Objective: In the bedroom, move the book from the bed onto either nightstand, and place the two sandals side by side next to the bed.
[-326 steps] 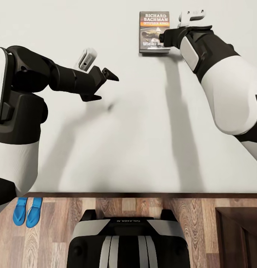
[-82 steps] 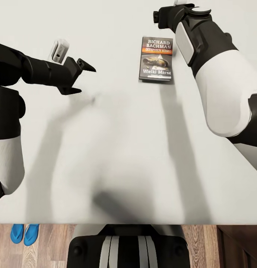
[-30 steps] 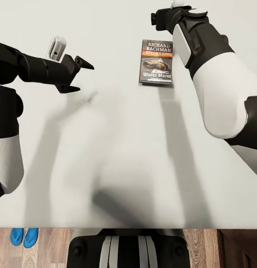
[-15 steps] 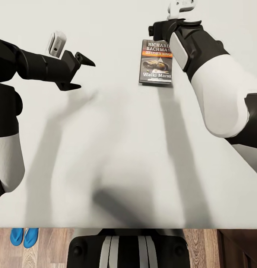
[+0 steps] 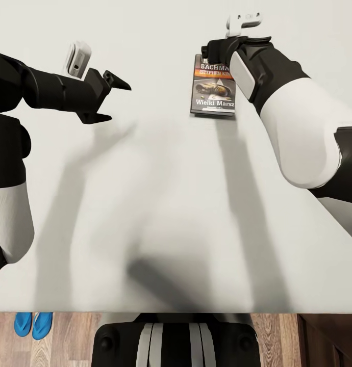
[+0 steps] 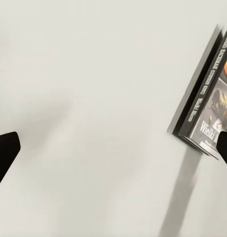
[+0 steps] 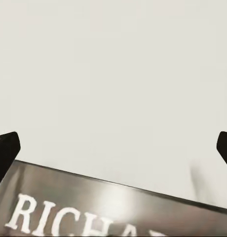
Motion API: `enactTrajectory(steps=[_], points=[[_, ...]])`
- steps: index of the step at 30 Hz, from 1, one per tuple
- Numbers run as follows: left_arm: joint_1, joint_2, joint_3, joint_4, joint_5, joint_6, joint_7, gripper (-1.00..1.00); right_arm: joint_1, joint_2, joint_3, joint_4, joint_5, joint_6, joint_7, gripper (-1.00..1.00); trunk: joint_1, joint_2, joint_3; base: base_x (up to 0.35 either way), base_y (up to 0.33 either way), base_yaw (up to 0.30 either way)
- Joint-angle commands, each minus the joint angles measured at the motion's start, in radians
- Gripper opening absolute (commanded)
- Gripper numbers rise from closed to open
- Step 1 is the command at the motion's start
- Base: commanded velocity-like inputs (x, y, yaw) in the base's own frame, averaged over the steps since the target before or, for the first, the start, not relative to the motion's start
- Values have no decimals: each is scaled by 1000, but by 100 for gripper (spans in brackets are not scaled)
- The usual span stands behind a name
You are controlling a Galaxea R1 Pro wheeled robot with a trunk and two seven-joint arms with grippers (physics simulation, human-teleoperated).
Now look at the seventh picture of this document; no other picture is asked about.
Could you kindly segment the hardback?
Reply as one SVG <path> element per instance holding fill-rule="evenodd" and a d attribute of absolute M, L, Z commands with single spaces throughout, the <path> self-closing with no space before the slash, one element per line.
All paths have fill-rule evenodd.
<path fill-rule="evenodd" d="M 14 160 L 0 237 L 227 237 L 227 209 Z"/>

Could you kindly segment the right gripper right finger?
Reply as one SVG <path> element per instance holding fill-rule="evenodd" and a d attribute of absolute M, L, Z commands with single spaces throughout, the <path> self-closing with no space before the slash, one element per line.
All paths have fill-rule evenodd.
<path fill-rule="evenodd" d="M 227 132 L 221 131 L 216 146 L 218 152 L 227 163 Z"/>

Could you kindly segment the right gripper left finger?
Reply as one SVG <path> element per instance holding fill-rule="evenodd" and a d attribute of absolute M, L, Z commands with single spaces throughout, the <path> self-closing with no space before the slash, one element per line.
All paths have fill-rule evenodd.
<path fill-rule="evenodd" d="M 21 150 L 17 132 L 0 135 L 0 183 Z"/>

